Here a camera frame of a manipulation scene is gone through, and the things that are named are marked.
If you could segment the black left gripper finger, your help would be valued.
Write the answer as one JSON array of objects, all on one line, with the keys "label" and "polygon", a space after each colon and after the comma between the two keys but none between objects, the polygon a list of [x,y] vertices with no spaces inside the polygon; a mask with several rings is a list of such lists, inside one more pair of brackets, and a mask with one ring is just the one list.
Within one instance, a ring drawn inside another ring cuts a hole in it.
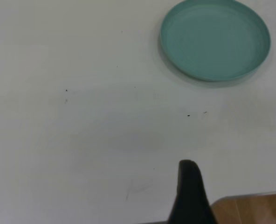
[{"label": "black left gripper finger", "polygon": [[175,202],[167,220],[169,224],[216,224],[207,199],[198,165],[191,160],[179,162]]}]

